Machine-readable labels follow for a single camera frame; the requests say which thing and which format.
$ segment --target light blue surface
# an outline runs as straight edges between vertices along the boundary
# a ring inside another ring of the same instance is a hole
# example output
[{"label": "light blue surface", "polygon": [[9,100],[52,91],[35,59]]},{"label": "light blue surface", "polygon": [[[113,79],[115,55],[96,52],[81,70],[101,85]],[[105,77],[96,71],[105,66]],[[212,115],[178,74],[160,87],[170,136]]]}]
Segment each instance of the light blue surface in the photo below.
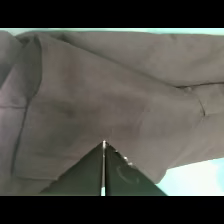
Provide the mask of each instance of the light blue surface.
[{"label": "light blue surface", "polygon": [[[28,31],[133,31],[224,35],[224,28],[0,28],[13,35]],[[224,159],[169,169],[157,185],[168,195],[224,195]]]}]

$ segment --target garment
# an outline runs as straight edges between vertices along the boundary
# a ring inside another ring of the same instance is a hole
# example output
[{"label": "garment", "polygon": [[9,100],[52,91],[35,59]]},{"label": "garment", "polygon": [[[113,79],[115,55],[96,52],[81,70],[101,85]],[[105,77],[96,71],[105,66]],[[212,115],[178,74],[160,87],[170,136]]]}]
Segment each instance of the garment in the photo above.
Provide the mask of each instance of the garment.
[{"label": "garment", "polygon": [[223,157],[224,37],[0,33],[0,194],[37,194],[103,140],[155,183]]}]

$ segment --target brown fabric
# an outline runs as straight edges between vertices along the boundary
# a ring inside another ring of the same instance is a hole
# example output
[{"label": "brown fabric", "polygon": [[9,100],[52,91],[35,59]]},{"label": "brown fabric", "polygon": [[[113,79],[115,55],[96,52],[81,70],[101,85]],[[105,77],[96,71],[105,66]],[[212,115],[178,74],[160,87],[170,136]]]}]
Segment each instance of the brown fabric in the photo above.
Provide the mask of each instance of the brown fabric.
[{"label": "brown fabric", "polygon": [[0,194],[40,192],[104,139],[154,182],[223,157],[223,47],[206,35],[0,33]]}]

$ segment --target coat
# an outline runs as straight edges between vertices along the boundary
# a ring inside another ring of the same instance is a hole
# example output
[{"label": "coat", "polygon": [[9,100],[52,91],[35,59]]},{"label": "coat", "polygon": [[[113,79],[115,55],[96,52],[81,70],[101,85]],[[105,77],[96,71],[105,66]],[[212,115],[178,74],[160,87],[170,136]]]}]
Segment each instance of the coat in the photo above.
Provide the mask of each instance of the coat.
[{"label": "coat", "polygon": [[158,183],[224,155],[224,37],[0,32],[0,194],[38,194],[106,140]]}]

